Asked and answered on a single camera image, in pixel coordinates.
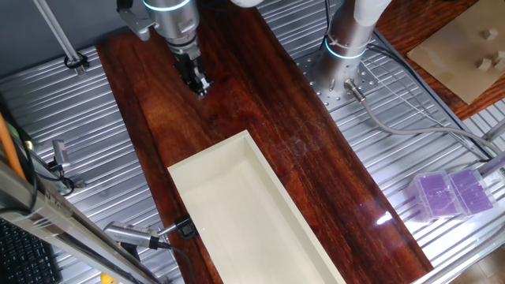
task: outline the black clip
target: black clip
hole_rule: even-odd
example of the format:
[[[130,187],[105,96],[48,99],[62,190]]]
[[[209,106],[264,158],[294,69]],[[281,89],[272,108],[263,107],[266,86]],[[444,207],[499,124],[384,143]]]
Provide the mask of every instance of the black clip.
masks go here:
[[[192,239],[198,236],[195,224],[188,215],[175,220],[174,223],[184,239]]]
[[[81,67],[81,66],[89,67],[88,56],[82,55],[79,52],[77,52],[77,54],[79,54],[79,56],[80,56],[80,61],[76,62],[76,63],[73,63],[73,64],[70,64],[70,65],[69,65],[69,57],[65,56],[65,59],[63,60],[63,63],[65,63],[66,68],[68,68],[68,69],[75,69],[75,68]]]

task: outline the wood grain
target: wood grain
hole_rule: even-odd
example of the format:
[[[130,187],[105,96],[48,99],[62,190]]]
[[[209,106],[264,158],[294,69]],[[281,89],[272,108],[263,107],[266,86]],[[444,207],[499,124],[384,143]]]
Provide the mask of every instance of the wood grain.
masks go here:
[[[166,168],[247,129],[348,283],[410,283],[430,271],[257,10],[204,11],[198,32],[215,82],[202,100],[154,32],[147,42],[127,33],[97,46],[164,224],[185,211]],[[391,220],[377,225],[385,214]],[[170,240],[188,253],[197,283],[221,282],[199,238]]]
[[[504,99],[505,77],[497,80],[468,105],[418,64],[408,59],[406,54],[476,2],[477,0],[393,0],[377,24],[379,32],[462,120]]]

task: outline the aluminum slotted surface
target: aluminum slotted surface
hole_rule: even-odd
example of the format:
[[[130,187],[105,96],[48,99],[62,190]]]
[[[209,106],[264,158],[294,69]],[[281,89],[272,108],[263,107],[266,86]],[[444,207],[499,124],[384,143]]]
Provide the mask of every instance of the aluminum slotted surface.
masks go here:
[[[317,57],[317,50],[326,29],[324,2],[304,1],[299,5],[303,5],[305,9],[283,9],[283,6],[292,6],[294,3],[295,1],[266,1],[259,10],[280,43],[310,79],[310,65]],[[340,1],[331,1],[334,8],[340,5]],[[389,48],[382,44],[377,36],[372,38],[372,43]],[[370,73],[379,79],[362,91],[374,114],[386,125],[396,129],[440,125],[458,128],[463,125],[440,99],[433,93],[426,92],[398,63],[367,50],[362,65],[366,66],[363,71],[367,73],[367,79],[370,78]],[[475,247],[482,237],[505,223],[505,186],[498,174],[487,178],[486,183],[499,207],[481,212],[467,220],[453,217],[429,223],[414,221],[414,217],[420,212],[417,205],[406,198],[404,192],[416,174],[437,170],[450,173],[466,166],[478,166],[476,161],[482,158],[467,149],[471,147],[470,144],[464,140],[461,143],[459,138],[446,133],[416,136],[386,133],[378,129],[352,96],[344,95],[337,99],[335,95],[323,92],[318,95],[436,270],[455,261],[464,252]],[[476,115],[466,124],[481,136],[505,118],[505,103],[499,102],[497,105],[499,107],[493,106],[490,111],[484,110],[483,114]],[[505,139],[498,138],[495,144],[505,150]],[[479,257],[483,257],[485,253],[489,251],[483,251]]]
[[[341,4],[342,1],[331,0],[332,9]],[[310,63],[307,59],[315,59],[314,52],[326,30],[323,1],[272,0],[262,3],[259,11],[306,72]],[[373,42],[382,44],[378,39],[374,37]],[[68,175],[82,177],[88,183],[86,189],[77,190],[69,200],[93,222],[100,227],[113,220],[161,226],[95,49],[83,53],[92,64],[86,77],[77,79],[74,71],[67,70],[62,60],[57,60],[0,80],[0,92],[19,123],[34,138],[37,153],[45,160],[52,156],[51,141],[65,140],[73,161]],[[365,72],[361,76],[366,76],[362,83],[374,82],[368,83],[363,91],[383,123],[396,129],[463,125],[439,99],[421,88],[391,59],[367,51],[362,63],[365,69],[360,70],[360,75]],[[475,161],[482,158],[446,133],[416,136],[385,133],[352,97],[336,99],[328,95],[321,93],[320,98],[328,103],[326,107],[336,125],[436,269],[455,261],[505,223],[505,186],[497,175],[487,178],[486,182],[499,207],[467,220],[453,217],[415,222],[414,217],[419,213],[417,205],[405,197],[404,191],[416,174],[437,170],[453,172],[468,165],[476,166]],[[481,136],[504,118],[505,102],[498,102],[465,124]],[[501,150],[505,150],[504,137],[494,142]],[[145,249],[140,257],[156,275],[169,275],[181,282],[171,254]],[[58,252],[58,265],[65,283],[99,281],[96,270],[64,252]]]
[[[32,136],[36,153],[49,162],[51,141],[62,139],[72,161],[68,178],[83,178],[84,189],[67,197],[98,227],[119,221],[161,229],[137,155],[119,113],[95,48],[88,56],[88,75],[77,77],[62,59],[0,80],[17,122]],[[57,248],[64,283],[97,283],[99,271]],[[142,263],[156,276],[183,283],[167,250],[138,249]]]

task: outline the cardboard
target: cardboard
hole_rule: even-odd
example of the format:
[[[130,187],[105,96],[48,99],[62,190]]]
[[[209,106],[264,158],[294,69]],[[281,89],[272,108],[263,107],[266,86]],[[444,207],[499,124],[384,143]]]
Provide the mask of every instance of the cardboard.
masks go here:
[[[498,31],[494,40],[484,37],[490,28]],[[505,1],[480,0],[407,56],[470,104],[505,73],[495,62],[488,71],[478,69],[499,50],[505,50]]]

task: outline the metal rod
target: metal rod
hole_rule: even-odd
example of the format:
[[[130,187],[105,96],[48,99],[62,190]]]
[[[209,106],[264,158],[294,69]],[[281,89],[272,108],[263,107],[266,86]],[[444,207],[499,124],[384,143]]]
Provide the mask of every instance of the metal rod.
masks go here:
[[[486,134],[482,136],[482,138],[491,142],[498,136],[502,135],[504,132],[505,132],[505,119],[498,122],[497,125],[493,126],[489,131],[486,132]]]
[[[505,166],[505,151],[479,167],[478,170],[482,178],[486,178],[488,175],[494,173],[503,166]]]
[[[175,230],[175,229],[177,229],[177,226],[176,226],[176,225],[175,225],[175,223],[174,223],[174,224],[172,224],[172,225],[168,226],[167,228],[165,228],[165,229],[163,229],[163,230],[160,230],[160,231],[158,232],[158,237],[161,237],[161,236],[163,236],[164,234],[168,234],[169,232],[171,232],[171,231],[173,231],[173,230]]]
[[[80,61],[79,54],[77,54],[76,50],[73,49],[72,44],[66,37],[65,32],[62,29],[62,26],[60,26],[58,20],[56,20],[56,17],[54,16],[53,11],[51,11],[51,8],[47,4],[46,0],[33,0],[33,2],[35,3],[40,13],[44,17],[44,20],[46,20],[47,25],[49,26],[54,36],[60,43],[60,46],[62,46],[62,49],[63,51],[65,51],[65,54],[69,58],[69,61],[71,63],[79,62]],[[86,74],[86,70],[84,69],[83,66],[77,67],[76,71],[77,75]]]

